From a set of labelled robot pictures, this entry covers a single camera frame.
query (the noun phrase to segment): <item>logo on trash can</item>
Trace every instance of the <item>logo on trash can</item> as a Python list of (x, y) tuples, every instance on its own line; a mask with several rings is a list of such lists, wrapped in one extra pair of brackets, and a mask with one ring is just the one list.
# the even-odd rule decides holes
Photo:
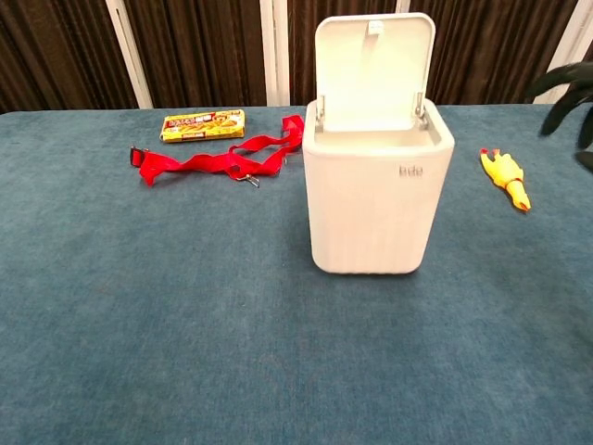
[(400, 178), (420, 178), (423, 175), (423, 168), (412, 165), (410, 167), (399, 166), (399, 177)]

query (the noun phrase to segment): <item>curtain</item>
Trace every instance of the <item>curtain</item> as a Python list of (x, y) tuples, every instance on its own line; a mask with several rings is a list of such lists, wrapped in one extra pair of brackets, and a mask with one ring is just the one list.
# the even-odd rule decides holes
[(437, 104), (525, 103), (546, 72), (576, 0), (411, 0), (433, 18), (427, 97)]
[(315, 98), (315, 30), (326, 18), (355, 14), (384, 14), (396, 10), (397, 0), (288, 0), (290, 102), (306, 105)]
[(0, 2), (0, 112), (137, 107), (103, 0)]
[(259, 0), (126, 0), (156, 108), (266, 105)]

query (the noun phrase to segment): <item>white trash can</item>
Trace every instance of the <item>white trash can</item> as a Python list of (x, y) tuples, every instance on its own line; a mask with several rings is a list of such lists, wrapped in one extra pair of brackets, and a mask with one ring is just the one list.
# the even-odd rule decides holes
[(434, 39), (417, 13), (317, 29), (303, 153), (312, 254), (326, 272), (409, 273), (423, 260), (455, 145), (424, 97)]

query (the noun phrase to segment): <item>open lid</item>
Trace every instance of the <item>open lid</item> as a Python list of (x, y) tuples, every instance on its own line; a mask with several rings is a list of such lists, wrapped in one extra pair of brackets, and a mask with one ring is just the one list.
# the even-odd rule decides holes
[(412, 128), (435, 40), (425, 14), (325, 19), (315, 33), (317, 116), (327, 132)]

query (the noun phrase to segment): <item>yellow rubber chicken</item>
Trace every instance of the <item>yellow rubber chicken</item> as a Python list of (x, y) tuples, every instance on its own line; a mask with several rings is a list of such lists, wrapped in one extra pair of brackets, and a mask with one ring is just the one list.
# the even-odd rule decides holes
[(520, 210), (529, 211), (531, 203), (523, 187), (523, 170), (517, 165), (511, 155), (500, 155), (500, 150), (492, 150), (494, 160), (488, 157), (488, 149), (480, 150), (480, 159), (484, 170), (492, 178), (495, 185), (504, 188), (512, 197), (512, 204)]

